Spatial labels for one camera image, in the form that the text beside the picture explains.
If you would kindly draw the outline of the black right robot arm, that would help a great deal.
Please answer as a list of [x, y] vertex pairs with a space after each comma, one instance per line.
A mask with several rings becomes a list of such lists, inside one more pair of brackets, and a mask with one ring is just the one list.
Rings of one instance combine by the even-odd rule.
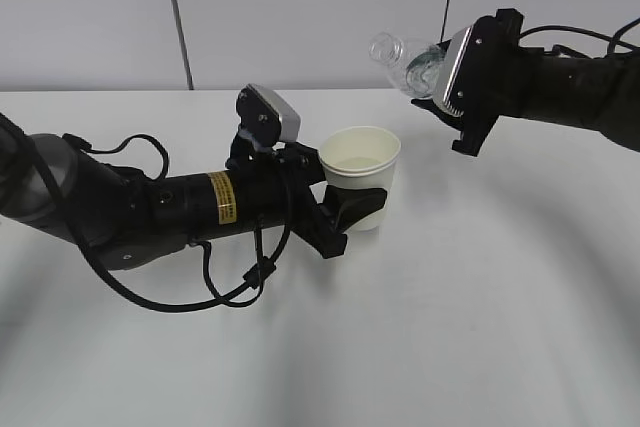
[[445, 52], [434, 93], [413, 105], [459, 133], [454, 151], [477, 156], [501, 117], [595, 131], [639, 148], [639, 49], [591, 58], [556, 44], [524, 47], [524, 17], [516, 9], [483, 16], [441, 43]]

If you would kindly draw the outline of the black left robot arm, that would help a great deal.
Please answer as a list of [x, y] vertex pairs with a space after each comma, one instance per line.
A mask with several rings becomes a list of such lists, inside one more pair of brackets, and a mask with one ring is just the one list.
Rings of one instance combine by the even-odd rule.
[[262, 114], [243, 119], [222, 171], [155, 178], [105, 162], [85, 140], [24, 134], [1, 123], [1, 213], [62, 240], [72, 217], [101, 264], [128, 270], [198, 242], [256, 228], [294, 232], [322, 257], [344, 253], [347, 231], [380, 211], [383, 187], [312, 187], [325, 174], [318, 152], [286, 138]]

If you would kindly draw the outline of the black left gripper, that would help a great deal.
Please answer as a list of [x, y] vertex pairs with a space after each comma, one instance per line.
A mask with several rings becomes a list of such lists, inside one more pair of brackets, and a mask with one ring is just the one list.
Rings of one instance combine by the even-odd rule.
[[372, 230], [384, 219], [388, 192], [380, 187], [328, 185], [321, 208], [311, 191], [325, 180], [317, 151], [298, 142], [258, 151], [248, 140], [235, 139], [226, 168], [239, 224], [282, 225], [324, 259], [344, 254], [345, 232]]

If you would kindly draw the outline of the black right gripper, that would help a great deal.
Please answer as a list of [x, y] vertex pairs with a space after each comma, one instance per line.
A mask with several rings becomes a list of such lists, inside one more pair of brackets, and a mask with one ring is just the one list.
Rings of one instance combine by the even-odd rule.
[[499, 9], [471, 27], [453, 82], [453, 106], [461, 117], [444, 112], [432, 99], [411, 104], [432, 113], [460, 132], [452, 149], [476, 156], [499, 117], [541, 121], [544, 50], [520, 45], [524, 16], [514, 8]]

